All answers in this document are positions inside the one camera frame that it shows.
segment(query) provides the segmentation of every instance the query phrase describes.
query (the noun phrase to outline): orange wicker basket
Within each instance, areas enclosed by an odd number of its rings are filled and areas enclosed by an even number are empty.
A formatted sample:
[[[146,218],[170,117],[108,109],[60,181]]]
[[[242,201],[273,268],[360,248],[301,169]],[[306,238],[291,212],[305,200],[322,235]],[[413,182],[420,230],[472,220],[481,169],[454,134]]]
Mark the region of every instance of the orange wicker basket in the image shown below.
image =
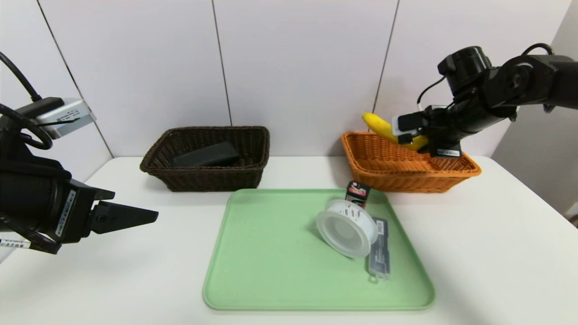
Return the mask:
[[[442,193],[481,174],[465,153],[459,159],[431,158],[373,132],[345,133],[341,141],[353,179],[380,191]]]

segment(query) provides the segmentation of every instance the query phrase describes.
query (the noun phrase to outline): white wall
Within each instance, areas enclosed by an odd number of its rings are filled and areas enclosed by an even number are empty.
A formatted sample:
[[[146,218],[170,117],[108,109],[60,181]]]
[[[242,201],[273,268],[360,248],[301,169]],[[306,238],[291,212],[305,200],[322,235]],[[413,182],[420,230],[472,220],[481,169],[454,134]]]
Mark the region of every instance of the white wall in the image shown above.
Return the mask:
[[[175,127],[230,125],[211,0],[42,0],[113,155]]]
[[[0,51],[18,66],[41,96],[80,97],[35,0],[2,0]],[[11,71],[1,64],[0,70],[2,103],[13,109],[29,104],[30,96]],[[111,159],[94,124],[53,143],[50,150],[31,151],[60,161],[79,181],[88,179]]]
[[[528,46],[550,43],[570,0],[401,0],[375,113],[386,120],[417,110],[418,95],[440,79],[438,63],[464,47],[479,45],[493,65]],[[447,82],[430,89],[422,106],[448,105]],[[510,122],[462,141],[471,155],[491,156]]]
[[[499,65],[550,42],[569,2],[400,0],[376,113],[414,111],[439,61],[462,47],[480,45]],[[272,155],[341,153],[341,133],[366,130],[361,113],[373,108],[397,5],[215,0],[213,12],[211,0],[40,3],[115,156],[144,155],[169,128],[231,121],[269,127]],[[450,101],[445,83],[423,100]],[[464,149],[491,155],[508,125],[465,139]]]
[[[215,0],[233,125],[264,125],[271,155],[343,154],[366,131],[397,0]]]
[[[578,60],[578,2],[573,1],[552,42],[556,54]],[[494,155],[559,213],[578,200],[578,111],[521,107]]]

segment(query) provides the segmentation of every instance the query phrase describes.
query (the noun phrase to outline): barcode label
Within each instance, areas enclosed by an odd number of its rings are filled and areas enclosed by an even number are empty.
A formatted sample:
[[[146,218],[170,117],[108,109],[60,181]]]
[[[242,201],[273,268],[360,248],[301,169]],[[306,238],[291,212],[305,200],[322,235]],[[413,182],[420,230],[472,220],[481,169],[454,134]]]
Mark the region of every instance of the barcode label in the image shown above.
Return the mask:
[[[380,235],[385,234],[383,231],[383,221],[378,220],[376,223],[377,223],[377,233]]]
[[[64,209],[62,209],[62,214],[60,214],[60,220],[58,221],[58,226],[56,227],[55,234],[58,237],[62,236],[64,226],[66,225],[66,220],[68,219],[68,213],[71,211],[75,196],[76,191],[71,190],[70,193],[68,193],[68,198],[66,199],[66,203],[64,203]]]
[[[14,248],[30,248],[30,242],[13,241],[11,239],[0,239],[0,246]]]
[[[349,219],[354,220],[354,221],[357,221],[361,217],[361,212],[359,210],[356,210],[356,208],[354,208],[350,204],[346,205],[343,208],[343,210],[341,210],[341,213],[343,215],[345,215],[346,217],[349,217]]]

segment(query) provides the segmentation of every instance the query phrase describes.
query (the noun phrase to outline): white plastic container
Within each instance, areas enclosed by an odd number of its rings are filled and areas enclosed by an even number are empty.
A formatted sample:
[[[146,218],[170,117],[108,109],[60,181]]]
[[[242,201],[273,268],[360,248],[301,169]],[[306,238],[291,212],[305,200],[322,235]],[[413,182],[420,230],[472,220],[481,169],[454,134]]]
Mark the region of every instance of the white plastic container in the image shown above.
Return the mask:
[[[377,240],[377,225],[360,206],[333,200],[317,215],[317,228],[323,239],[339,253],[364,258]]]

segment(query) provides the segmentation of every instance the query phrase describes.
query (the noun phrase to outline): label sticker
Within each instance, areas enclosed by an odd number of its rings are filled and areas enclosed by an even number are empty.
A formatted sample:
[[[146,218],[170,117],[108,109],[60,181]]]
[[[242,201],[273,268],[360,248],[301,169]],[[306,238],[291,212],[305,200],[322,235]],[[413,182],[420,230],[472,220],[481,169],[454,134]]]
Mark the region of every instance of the label sticker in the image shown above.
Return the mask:
[[[452,157],[459,157],[460,152],[458,150],[449,150],[449,149],[438,149],[438,154],[444,154],[446,156]]]
[[[56,227],[55,234],[58,237],[62,236],[64,226],[66,225],[66,220],[68,219],[68,213],[71,211],[75,196],[76,191],[71,190],[70,193],[68,193],[68,198],[66,199],[66,203],[64,203],[64,209],[62,209],[62,214],[60,214],[60,220],[58,221],[58,226]]]
[[[345,215],[349,219],[353,221],[359,220],[361,217],[361,212],[354,208],[351,204],[347,204],[343,210],[341,210],[341,214]]]
[[[0,239],[0,246],[14,248],[30,248],[30,242],[13,241],[11,239]]]
[[[383,232],[383,228],[384,228],[384,227],[383,227],[383,221],[377,220],[377,221],[376,221],[376,224],[377,224],[377,233],[378,233],[379,235],[383,235],[383,234],[384,234],[384,232]]]

